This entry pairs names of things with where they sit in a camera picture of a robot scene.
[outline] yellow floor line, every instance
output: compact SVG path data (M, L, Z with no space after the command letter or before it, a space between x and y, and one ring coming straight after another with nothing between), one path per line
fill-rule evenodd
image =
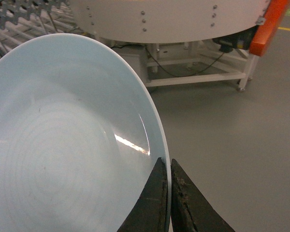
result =
M290 28L281 28L281 27L279 27L278 29L290 31Z

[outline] cable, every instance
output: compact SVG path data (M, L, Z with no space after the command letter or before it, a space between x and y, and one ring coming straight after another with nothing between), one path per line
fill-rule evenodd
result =
M177 76L177 75L174 75L174 74L172 74L172 73L170 73L170 72L168 72L167 70L165 70L165 68L163 68L160 64L159 64L159 62L150 54L150 52L148 51L148 49L147 49L147 47L145 47L145 49L146 49L146 51L149 53L149 55L152 57L152 59L158 64L158 66L162 69L162 70L164 70L167 74L169 74L169 75L171 75L171 76L173 76L173 77L184 77L184 76ZM197 74L199 74L199 73L202 73L202 72L204 72L205 70L207 70L207 69L209 69L213 64L215 64L222 56L223 56L223 54L224 53L222 53L217 59L215 59L214 61L213 61L213 63L211 63L209 66L207 66L205 69L203 69L203 70L201 70L201 71L198 71L198 72L195 72L195 73L193 73L193 74L190 74L190 75L185 75L185 76L195 76L195 75L197 75Z
M202 69L201 71L198 71L198 72L195 72L195 73L193 73L193 74L190 74L190 75L185 75L185 76L177 76L177 75L174 75L174 74L172 74L172 73L170 73L169 71L167 71L164 67L162 67L160 64L159 64L159 62L151 55L151 53L149 52L149 50L147 49L147 47L146 46L144 46L144 45L141 45L141 44L126 44L126 45L122 45L122 46L112 46L111 47L111 49L113 49L113 48L124 48L124 47L126 47L126 46L142 46L142 47L145 47L145 50L146 50L146 52L149 54L149 56L158 64L158 66L163 70L163 71L165 71L167 74L169 74L170 76L173 76L173 77L185 77L185 76L195 76L195 75L197 75L197 74L199 74L199 73L202 73L202 72L204 72L204 71L206 71L207 69L209 69L210 67L212 67L213 66L213 64L215 64L222 56L223 56L223 54L224 53L222 53L218 58L216 58L214 61L213 61L213 63L211 63L209 66L207 66L205 69Z

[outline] white metal frame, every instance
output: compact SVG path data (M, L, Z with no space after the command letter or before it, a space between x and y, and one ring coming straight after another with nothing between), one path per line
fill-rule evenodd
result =
M204 63L211 65L222 53L219 52L219 45L211 40L197 41L190 43L148 46L152 56L161 66L186 63L190 67L192 63ZM200 74L193 76L171 77L149 80L144 83L146 87L157 87L167 85L189 84L198 82L239 80L239 91L244 91L249 79L252 78L259 57L247 51L236 49L230 54L224 54L212 67L222 72L215 74ZM158 64L150 58L147 63L152 72L158 72Z

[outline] metal rack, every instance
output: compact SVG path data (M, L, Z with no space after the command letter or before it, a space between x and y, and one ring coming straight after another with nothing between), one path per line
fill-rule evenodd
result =
M28 40L52 33L84 34L68 1L0 1L0 58Z

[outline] black motor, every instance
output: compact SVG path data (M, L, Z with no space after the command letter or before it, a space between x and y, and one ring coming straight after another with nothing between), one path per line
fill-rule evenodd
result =
M232 35L214 38L213 41L221 45L220 51L224 53L231 52L233 48L248 50L250 47L250 43L256 34L257 29L258 26L254 26L252 28Z

